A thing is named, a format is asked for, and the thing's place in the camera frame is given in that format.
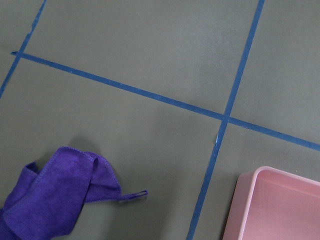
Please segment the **purple microfiber cloth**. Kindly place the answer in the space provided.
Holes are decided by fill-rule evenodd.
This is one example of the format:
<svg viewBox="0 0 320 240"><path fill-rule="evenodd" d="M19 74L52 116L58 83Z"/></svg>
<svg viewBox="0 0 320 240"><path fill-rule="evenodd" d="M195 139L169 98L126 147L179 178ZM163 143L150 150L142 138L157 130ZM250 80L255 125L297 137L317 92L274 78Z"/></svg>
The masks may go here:
<svg viewBox="0 0 320 240"><path fill-rule="evenodd" d="M94 152L60 147L44 165L23 167L0 209L2 240L51 240L69 235L84 204L128 201L147 190L122 194L110 163Z"/></svg>

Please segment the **pink plastic bin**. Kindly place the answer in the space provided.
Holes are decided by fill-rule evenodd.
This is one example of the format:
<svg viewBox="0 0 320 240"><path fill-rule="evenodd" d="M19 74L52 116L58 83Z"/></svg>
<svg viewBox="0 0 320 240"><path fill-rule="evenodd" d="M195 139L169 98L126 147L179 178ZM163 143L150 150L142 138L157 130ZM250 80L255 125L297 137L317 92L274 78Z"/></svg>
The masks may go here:
<svg viewBox="0 0 320 240"><path fill-rule="evenodd" d="M268 166L236 182L223 239L318 240L320 183Z"/></svg>

